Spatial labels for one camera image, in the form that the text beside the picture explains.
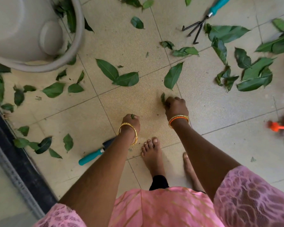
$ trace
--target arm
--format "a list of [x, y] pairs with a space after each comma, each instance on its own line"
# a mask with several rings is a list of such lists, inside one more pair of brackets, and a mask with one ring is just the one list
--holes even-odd
[[[123, 118], [124, 122], [130, 123], [139, 133], [139, 117], [132, 119], [127, 114]], [[122, 126], [120, 134], [109, 148], [59, 201], [75, 210], [87, 227], [108, 226], [127, 152], [133, 140], [133, 128]]]
[[[166, 104], [168, 121], [176, 115], [188, 116], [184, 99], [168, 97]], [[178, 134], [202, 187], [213, 201], [226, 174], [240, 164], [199, 135], [185, 119], [175, 119], [171, 125]]]

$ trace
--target bare foot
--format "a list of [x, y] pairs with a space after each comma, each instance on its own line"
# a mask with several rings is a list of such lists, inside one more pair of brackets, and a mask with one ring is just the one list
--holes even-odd
[[193, 182], [193, 189], [197, 190], [197, 191], [203, 191], [204, 192], [204, 189], [201, 186], [201, 183], [197, 178], [197, 175], [196, 175], [196, 173], [193, 169], [193, 166], [192, 166], [186, 152], [183, 153], [183, 161], [184, 161], [184, 170], [186, 171], [186, 173], [189, 175], [189, 177], [191, 178], [191, 180]]
[[162, 150], [158, 138], [147, 140], [142, 146], [142, 159], [149, 169], [151, 176], [163, 175], [165, 177], [165, 170], [162, 160]]

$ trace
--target person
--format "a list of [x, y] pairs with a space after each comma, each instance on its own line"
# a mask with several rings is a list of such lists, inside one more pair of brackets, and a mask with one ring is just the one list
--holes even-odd
[[128, 148], [140, 131], [139, 117], [127, 114], [110, 147], [34, 226], [284, 227], [284, 193], [194, 131], [184, 99], [168, 97], [165, 104], [194, 190], [168, 186], [155, 137], [141, 150], [153, 178], [150, 190], [133, 189], [115, 199]]

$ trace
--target tiled floor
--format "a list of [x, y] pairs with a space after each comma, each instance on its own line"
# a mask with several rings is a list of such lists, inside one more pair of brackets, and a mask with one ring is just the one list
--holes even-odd
[[[82, 82], [82, 93], [66, 91], [55, 98], [47, 98], [41, 91], [26, 93], [23, 105], [11, 114], [14, 128], [30, 125], [28, 139], [41, 141], [52, 135], [52, 148], [63, 159], [51, 158], [46, 152], [28, 154], [44, 175], [49, 186], [60, 198], [82, 175], [92, 162], [79, 166], [78, 160], [101, 147], [102, 142], [114, 137], [127, 113], [141, 118], [141, 133], [136, 146], [129, 149], [118, 195], [132, 188], [148, 189], [151, 176], [140, 154], [142, 142], [157, 136], [163, 147], [163, 161], [171, 186], [187, 186], [190, 182], [183, 171], [184, 148], [173, 130], [169, 129], [160, 95], [181, 96], [186, 100], [191, 124], [206, 139], [220, 149], [284, 191], [284, 134], [273, 133], [266, 128], [269, 120], [278, 120], [284, 113], [284, 54], [274, 60], [271, 69], [272, 83], [265, 89], [239, 92], [234, 86], [226, 93], [214, 83], [214, 77], [223, 70], [223, 64], [210, 48], [210, 41], [202, 32], [196, 48], [200, 56], [181, 60], [172, 57], [169, 49], [160, 46], [161, 40], [172, 41], [177, 49], [191, 46], [189, 32], [181, 32], [182, 25], [199, 21], [215, 0], [193, 0], [189, 7], [184, 0], [155, 0], [150, 9], [141, 11], [117, 0], [80, 0], [84, 15], [92, 29], [85, 31], [85, 41], [74, 66], [67, 66], [67, 86], [74, 83], [80, 72], [87, 74]], [[144, 22], [145, 30], [130, 24], [132, 16]], [[228, 62], [232, 75], [240, 75], [234, 58], [234, 48], [239, 47], [255, 61], [271, 54], [254, 53], [261, 42], [279, 35], [270, 21], [284, 19], [284, 0], [231, 0], [211, 24], [241, 25], [251, 29], [240, 39], [227, 44]], [[121, 74], [139, 71], [140, 81], [133, 87], [117, 87], [111, 84], [97, 67], [95, 58], [104, 59], [117, 66]], [[184, 61], [183, 70], [174, 90], [164, 87], [163, 79], [170, 66]], [[38, 90], [55, 82], [57, 71], [49, 73], [22, 73], [13, 70], [5, 74], [5, 102], [13, 102], [14, 84], [34, 85]], [[66, 153], [63, 137], [70, 133], [74, 147]]]

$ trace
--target bangle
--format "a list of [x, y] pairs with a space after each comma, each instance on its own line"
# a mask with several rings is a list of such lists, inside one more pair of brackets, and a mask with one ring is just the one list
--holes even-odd
[[177, 115], [177, 116], [174, 116], [174, 117], [172, 117], [172, 118], [169, 120], [169, 122], [168, 122], [168, 125], [169, 125], [169, 127], [170, 127], [171, 129], [174, 129], [174, 128], [171, 126], [171, 123], [172, 123], [175, 119], [179, 119], [179, 118], [186, 119], [187, 122], [189, 122], [189, 118], [188, 118], [188, 116], [186, 116], [186, 115]]
[[137, 143], [137, 141], [138, 141], [138, 134], [137, 134], [136, 129], [135, 129], [135, 128], [133, 127], [133, 125], [131, 125], [130, 123], [124, 122], [124, 123], [121, 124], [121, 126], [120, 126], [120, 128], [119, 128], [118, 134], [120, 134], [120, 130], [121, 130], [121, 127], [122, 127], [123, 125], [131, 126], [131, 127], [133, 128], [133, 130], [135, 131], [136, 139], [135, 139], [135, 141], [131, 144], [131, 146], [135, 145], [135, 144]]

